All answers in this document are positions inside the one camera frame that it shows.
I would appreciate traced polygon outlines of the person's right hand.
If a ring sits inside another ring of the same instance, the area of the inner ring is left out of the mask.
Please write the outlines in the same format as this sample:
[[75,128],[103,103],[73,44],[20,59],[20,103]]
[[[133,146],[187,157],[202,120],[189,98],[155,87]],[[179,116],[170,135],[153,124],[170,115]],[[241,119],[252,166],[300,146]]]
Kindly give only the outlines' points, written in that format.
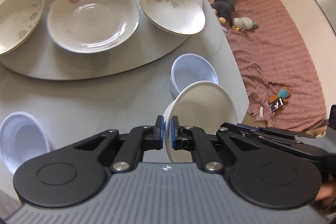
[[326,182],[321,185],[320,190],[315,198],[315,201],[329,200],[335,198],[336,185],[335,181]]

